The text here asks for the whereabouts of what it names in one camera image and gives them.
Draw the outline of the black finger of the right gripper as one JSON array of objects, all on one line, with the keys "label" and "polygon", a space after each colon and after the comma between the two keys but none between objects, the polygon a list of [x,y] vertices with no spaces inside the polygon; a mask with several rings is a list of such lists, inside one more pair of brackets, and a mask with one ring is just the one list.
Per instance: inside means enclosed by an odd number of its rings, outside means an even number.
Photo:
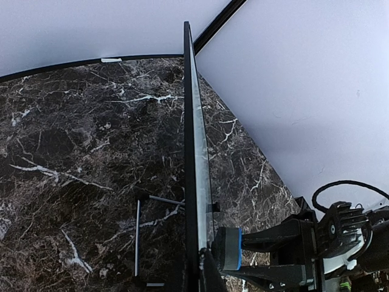
[{"label": "black finger of the right gripper", "polygon": [[245,280],[260,288],[314,287],[315,276],[306,265],[255,265],[241,266],[238,270],[221,272]]},{"label": "black finger of the right gripper", "polygon": [[269,229],[242,235],[242,248],[279,248],[301,238],[304,228],[313,228],[311,221],[290,219]]}]

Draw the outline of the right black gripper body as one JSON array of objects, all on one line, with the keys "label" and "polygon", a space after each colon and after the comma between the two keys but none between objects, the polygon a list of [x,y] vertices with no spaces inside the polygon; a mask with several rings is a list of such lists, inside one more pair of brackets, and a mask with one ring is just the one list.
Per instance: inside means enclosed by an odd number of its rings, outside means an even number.
[{"label": "right black gripper body", "polygon": [[309,265],[314,275],[314,282],[309,286],[308,291],[325,291],[323,259],[318,256],[317,248],[317,217],[303,196],[297,198],[297,203],[301,208],[299,216],[307,222],[308,231],[305,231],[303,243],[306,249],[305,257],[309,259]]}]

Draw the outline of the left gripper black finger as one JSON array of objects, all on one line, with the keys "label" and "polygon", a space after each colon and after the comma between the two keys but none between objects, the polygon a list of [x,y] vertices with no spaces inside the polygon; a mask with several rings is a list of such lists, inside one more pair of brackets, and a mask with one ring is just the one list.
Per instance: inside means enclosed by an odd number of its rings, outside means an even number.
[{"label": "left gripper black finger", "polygon": [[207,248],[199,251],[199,291],[228,292],[213,256]]}]

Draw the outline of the blue whiteboard eraser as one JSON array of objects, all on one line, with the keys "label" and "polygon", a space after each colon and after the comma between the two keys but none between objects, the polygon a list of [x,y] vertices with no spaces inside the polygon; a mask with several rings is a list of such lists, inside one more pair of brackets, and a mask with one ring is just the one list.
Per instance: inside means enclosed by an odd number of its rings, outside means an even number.
[{"label": "blue whiteboard eraser", "polygon": [[211,245],[212,256],[220,271],[237,271],[242,262],[242,230],[219,227]]}]

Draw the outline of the white whiteboard with black frame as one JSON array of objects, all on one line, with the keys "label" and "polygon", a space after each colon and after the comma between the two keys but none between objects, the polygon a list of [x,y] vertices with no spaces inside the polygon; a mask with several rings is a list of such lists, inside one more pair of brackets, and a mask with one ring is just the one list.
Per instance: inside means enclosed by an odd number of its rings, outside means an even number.
[{"label": "white whiteboard with black frame", "polygon": [[205,291],[205,250],[213,241],[207,136],[191,26],[184,22],[184,174],[187,290]]}]

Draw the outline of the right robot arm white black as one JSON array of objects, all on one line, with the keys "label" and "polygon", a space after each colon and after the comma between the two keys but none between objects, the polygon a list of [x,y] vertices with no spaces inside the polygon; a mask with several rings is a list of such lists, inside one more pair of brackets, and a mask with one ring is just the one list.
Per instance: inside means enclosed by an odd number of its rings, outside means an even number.
[{"label": "right robot arm white black", "polygon": [[324,291],[329,279],[388,269],[388,208],[324,207],[317,198],[263,231],[219,228],[212,243],[218,269],[264,291]]}]

